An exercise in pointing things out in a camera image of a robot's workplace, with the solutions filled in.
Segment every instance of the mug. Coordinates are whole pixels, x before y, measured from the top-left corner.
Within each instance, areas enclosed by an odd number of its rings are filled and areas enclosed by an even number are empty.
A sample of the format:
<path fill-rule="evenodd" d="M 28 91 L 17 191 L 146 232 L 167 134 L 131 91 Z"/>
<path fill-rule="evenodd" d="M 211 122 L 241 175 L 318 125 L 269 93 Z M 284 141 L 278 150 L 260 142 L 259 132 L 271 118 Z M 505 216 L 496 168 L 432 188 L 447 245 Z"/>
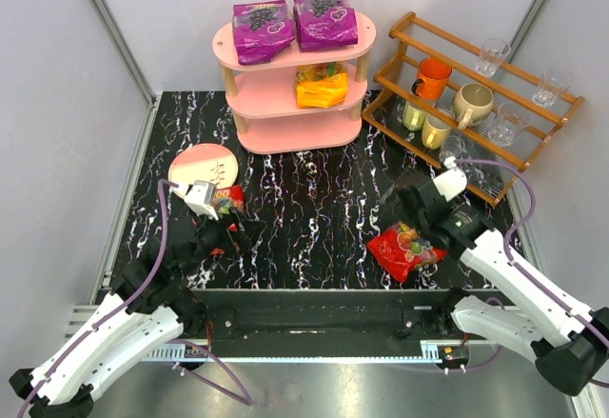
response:
<path fill-rule="evenodd" d="M 484 121 L 493 109 L 493 91 L 477 83 L 463 85 L 453 100 L 453 118 L 459 129 L 476 126 Z"/>
<path fill-rule="evenodd" d="M 423 99 L 435 101 L 442 96 L 452 71 L 450 66 L 435 58 L 423 59 L 419 64 L 417 80 L 412 84 L 412 93 Z"/>
<path fill-rule="evenodd" d="M 410 101 L 406 101 L 406 105 L 403 108 L 403 125 L 410 130 L 419 130 L 422 128 L 423 123 L 427 118 L 427 110 L 420 109 L 419 107 L 412 104 Z"/>
<path fill-rule="evenodd" d="M 422 144 L 429 149 L 438 149 L 450 135 L 452 128 L 440 118 L 427 115 L 425 124 L 422 126 Z"/>

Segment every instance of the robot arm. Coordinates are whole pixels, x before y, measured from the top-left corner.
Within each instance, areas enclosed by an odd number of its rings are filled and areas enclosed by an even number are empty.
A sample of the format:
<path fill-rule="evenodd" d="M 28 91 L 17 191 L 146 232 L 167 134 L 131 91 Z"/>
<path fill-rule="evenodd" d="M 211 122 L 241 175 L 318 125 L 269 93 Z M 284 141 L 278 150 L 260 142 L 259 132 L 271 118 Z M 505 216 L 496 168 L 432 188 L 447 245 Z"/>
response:
<path fill-rule="evenodd" d="M 607 360 L 606 347 L 582 322 L 607 336 L 609 309 L 592 311 L 512 249 L 509 260 L 501 233 L 475 209 L 454 201 L 465 190 L 466 177 L 454 163 L 447 166 L 451 169 L 434 179 L 415 174 L 396 182 L 401 219 L 434 247 L 448 250 L 451 257 L 490 279 L 524 315 L 459 291 L 449 302 L 454 325 L 514 350 L 532 361 L 555 388 L 579 394 Z M 542 287 L 571 310 L 566 312 Z"/>
<path fill-rule="evenodd" d="M 159 245 L 148 245 L 141 258 L 114 271 L 111 293 L 46 363 L 12 375 L 10 384 L 24 400 L 42 385 L 33 397 L 30 416 L 86 417 L 93 403 L 142 358 L 172 339 L 193 337 L 205 329 L 206 307 L 187 289 L 187 277 L 215 249 L 237 252 L 238 248 L 243 253 L 251 250 L 251 243 L 238 212 L 219 216 L 214 210 L 214 185 L 195 182 L 181 190 L 196 216 L 174 220 L 161 267 L 144 291 L 98 324 L 144 284 Z M 59 359 L 63 361 L 47 378 Z"/>

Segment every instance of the cup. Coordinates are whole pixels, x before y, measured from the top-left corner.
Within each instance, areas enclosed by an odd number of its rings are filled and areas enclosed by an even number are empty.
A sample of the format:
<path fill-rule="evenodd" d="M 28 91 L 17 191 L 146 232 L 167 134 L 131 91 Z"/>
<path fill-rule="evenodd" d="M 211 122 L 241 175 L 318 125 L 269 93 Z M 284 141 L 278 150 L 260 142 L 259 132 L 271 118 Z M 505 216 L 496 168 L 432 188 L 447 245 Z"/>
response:
<path fill-rule="evenodd" d="M 422 144 L 429 149 L 442 146 L 452 128 L 434 115 L 427 115 L 422 125 Z"/>
<path fill-rule="evenodd" d="M 476 126 L 484 121 L 493 109 L 493 91 L 477 83 L 463 85 L 453 100 L 453 118 L 459 129 Z"/>
<path fill-rule="evenodd" d="M 485 77 L 492 77 L 507 55 L 510 54 L 510 44 L 501 39 L 485 40 L 480 48 L 476 72 Z"/>
<path fill-rule="evenodd" d="M 435 101 L 442 96 L 452 71 L 450 66 L 435 58 L 423 59 L 419 64 L 417 80 L 412 84 L 412 93 Z"/>
<path fill-rule="evenodd" d="M 403 125 L 410 130 L 419 130 L 422 128 L 423 123 L 427 118 L 427 110 L 420 109 L 419 107 L 412 104 L 410 101 L 406 101 L 406 105 L 403 109 Z"/>
<path fill-rule="evenodd" d="M 543 73 L 533 102 L 541 107 L 550 107 L 573 83 L 573 75 L 566 70 L 550 69 Z"/>
<path fill-rule="evenodd" d="M 495 145 L 507 147 L 533 121 L 533 113 L 514 102 L 501 104 L 488 131 L 488 138 Z"/>
<path fill-rule="evenodd" d="M 465 154 L 465 142 L 456 135 L 449 135 L 440 147 L 440 163 L 450 157 L 461 158 Z"/>

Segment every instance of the candy bag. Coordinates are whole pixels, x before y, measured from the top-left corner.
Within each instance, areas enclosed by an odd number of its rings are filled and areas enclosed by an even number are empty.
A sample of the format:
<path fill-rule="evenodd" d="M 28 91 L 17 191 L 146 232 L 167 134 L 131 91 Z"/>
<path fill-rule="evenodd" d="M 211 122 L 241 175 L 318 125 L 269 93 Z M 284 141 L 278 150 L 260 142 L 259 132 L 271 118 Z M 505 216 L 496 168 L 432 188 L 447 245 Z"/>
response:
<path fill-rule="evenodd" d="M 379 264 L 400 283 L 414 268 L 437 263 L 448 254 L 443 249 L 434 249 L 404 223 L 397 223 L 372 239 L 368 248 Z"/>
<path fill-rule="evenodd" d="M 358 24 L 349 0 L 294 0 L 296 34 L 302 51 L 358 43 Z"/>
<path fill-rule="evenodd" d="M 327 108 L 344 101 L 348 88 L 346 64 L 299 66 L 296 73 L 296 104 L 300 108 Z"/>
<path fill-rule="evenodd" d="M 244 195 L 244 190 L 241 188 L 241 185 L 216 189 L 216 193 L 214 194 L 211 205 L 218 213 L 222 215 L 228 215 L 230 213 L 230 209 L 233 208 L 237 209 L 240 213 L 245 214 L 246 197 Z M 232 230 L 234 232 L 237 230 L 237 227 L 235 225 L 230 225 L 228 230 Z M 222 253 L 224 253 L 223 249 L 215 249 L 211 252 L 212 256 Z"/>
<path fill-rule="evenodd" d="M 232 8 L 232 33 L 239 64 L 267 63 L 294 40 L 294 22 L 285 1 Z"/>

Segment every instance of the table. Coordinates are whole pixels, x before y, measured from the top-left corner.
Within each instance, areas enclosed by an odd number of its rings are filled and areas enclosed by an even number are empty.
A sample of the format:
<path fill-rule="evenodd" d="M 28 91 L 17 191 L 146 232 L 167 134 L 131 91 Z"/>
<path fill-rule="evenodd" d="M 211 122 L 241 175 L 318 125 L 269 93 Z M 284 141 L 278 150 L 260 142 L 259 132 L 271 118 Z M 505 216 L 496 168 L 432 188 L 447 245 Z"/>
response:
<path fill-rule="evenodd" d="M 377 92 L 368 91 L 364 104 Z M 193 289 L 487 289 L 492 285 L 464 265 L 444 260 L 410 274 L 403 284 L 374 260 L 366 243 L 392 222 L 380 197 L 403 172 L 434 172 L 423 160 L 364 124 L 351 144 L 277 155 L 241 147 L 223 91 L 165 92 L 149 137 L 115 264 L 130 262 L 159 232 L 156 181 L 187 147 L 217 143 L 239 162 L 237 183 L 250 217 L 265 222 L 251 258 L 205 260 L 191 277 Z M 491 209 L 465 194 L 502 232 L 512 224 L 507 201 Z M 187 207 L 170 198 L 172 216 Z M 515 248 L 521 251 L 516 239 Z"/>

